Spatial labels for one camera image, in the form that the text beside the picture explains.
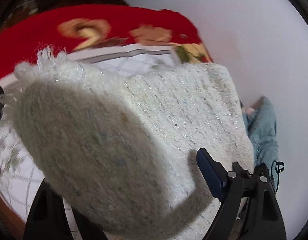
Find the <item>light blue quilt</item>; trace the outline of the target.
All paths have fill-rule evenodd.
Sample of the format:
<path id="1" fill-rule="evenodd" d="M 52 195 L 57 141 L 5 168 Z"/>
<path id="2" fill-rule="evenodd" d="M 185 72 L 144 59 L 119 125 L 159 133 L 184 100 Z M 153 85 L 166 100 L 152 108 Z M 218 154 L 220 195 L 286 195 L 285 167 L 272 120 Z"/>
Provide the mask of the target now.
<path id="1" fill-rule="evenodd" d="M 254 151 L 254 165 L 265 163 L 271 168 L 278 161 L 277 117 L 274 107 L 267 97 L 260 99 L 257 109 L 242 112 L 246 133 Z"/>

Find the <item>white diamond-pattern floral mat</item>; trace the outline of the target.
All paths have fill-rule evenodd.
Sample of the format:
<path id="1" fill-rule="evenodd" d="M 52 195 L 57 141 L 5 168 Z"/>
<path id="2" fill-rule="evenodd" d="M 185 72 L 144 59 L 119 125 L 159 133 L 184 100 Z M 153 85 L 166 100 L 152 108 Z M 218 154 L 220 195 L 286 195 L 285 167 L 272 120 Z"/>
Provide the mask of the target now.
<path id="1" fill-rule="evenodd" d="M 123 76 L 142 74 L 160 64 L 174 67 L 180 62 L 170 46 L 137 44 L 77 51 L 67 58 Z M 0 218 L 9 231 L 16 231 L 16 239 L 23 237 L 31 205 L 43 179 L 43 173 L 4 118 L 0 124 Z"/>

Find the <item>red floral blanket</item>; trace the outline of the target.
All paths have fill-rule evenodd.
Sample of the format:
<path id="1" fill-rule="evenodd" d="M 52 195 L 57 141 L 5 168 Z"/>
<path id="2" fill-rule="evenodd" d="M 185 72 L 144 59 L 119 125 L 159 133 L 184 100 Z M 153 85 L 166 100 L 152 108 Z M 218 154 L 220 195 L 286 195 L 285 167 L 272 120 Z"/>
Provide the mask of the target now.
<path id="1" fill-rule="evenodd" d="M 51 46 L 53 54 L 113 46 L 173 46 L 182 62 L 212 62 L 197 28 L 178 12 L 84 4 L 41 12 L 0 32 L 0 79 L 21 61 L 35 63 Z"/>

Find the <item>white fuzzy knit sweater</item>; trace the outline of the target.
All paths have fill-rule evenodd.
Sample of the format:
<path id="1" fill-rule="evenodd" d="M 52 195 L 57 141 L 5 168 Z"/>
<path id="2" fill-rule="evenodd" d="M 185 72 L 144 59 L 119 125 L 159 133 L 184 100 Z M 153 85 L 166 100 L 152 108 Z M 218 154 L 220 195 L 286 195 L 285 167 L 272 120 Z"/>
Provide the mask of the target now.
<path id="1" fill-rule="evenodd" d="M 104 231 L 195 239 L 219 202 L 195 162 L 205 148 L 251 171 L 253 147 L 226 67 L 156 64 L 123 76 L 43 51 L 20 63 L 13 127 L 47 182 Z"/>

